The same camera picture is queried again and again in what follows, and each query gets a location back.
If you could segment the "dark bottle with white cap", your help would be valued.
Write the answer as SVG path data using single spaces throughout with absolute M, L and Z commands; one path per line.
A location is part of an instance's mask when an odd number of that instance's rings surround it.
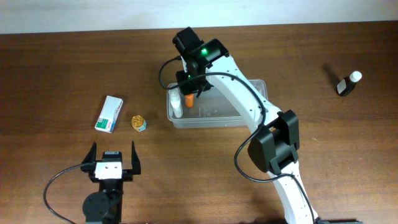
M 342 79 L 336 86 L 338 95 L 346 96 L 351 93 L 360 79 L 362 79 L 362 73 L 359 71 L 354 71 L 349 76 Z

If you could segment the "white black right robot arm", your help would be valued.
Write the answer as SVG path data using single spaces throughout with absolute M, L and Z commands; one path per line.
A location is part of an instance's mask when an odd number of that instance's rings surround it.
M 216 88 L 234 106 L 251 134 L 238 147 L 253 164 L 269 175 L 282 202 L 287 223 L 316 223 L 299 172 L 299 120 L 292 110 L 281 111 L 265 99 L 240 71 L 227 48 L 218 40 L 201 40 L 192 28 L 176 34 L 172 43 L 184 69 L 176 73 L 183 95 Z

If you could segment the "orange tube with white cap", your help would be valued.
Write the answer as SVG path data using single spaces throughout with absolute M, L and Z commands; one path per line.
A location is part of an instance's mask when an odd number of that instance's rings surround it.
M 187 108 L 192 108 L 194 105 L 194 94 L 185 95 L 185 106 Z

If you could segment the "white lotion bottle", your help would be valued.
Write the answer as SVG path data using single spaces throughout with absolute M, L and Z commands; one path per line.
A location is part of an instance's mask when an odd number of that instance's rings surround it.
M 179 90 L 177 88 L 169 90 L 169 97 L 175 117 L 181 118 L 183 115 L 183 109 Z

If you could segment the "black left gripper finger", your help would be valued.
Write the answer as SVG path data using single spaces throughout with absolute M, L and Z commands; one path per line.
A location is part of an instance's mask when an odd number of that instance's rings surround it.
M 96 167 L 96 142 L 91 146 L 91 149 L 81 162 L 82 172 L 93 172 Z
M 137 155 L 134 141 L 131 143 L 131 174 L 141 175 L 141 162 Z

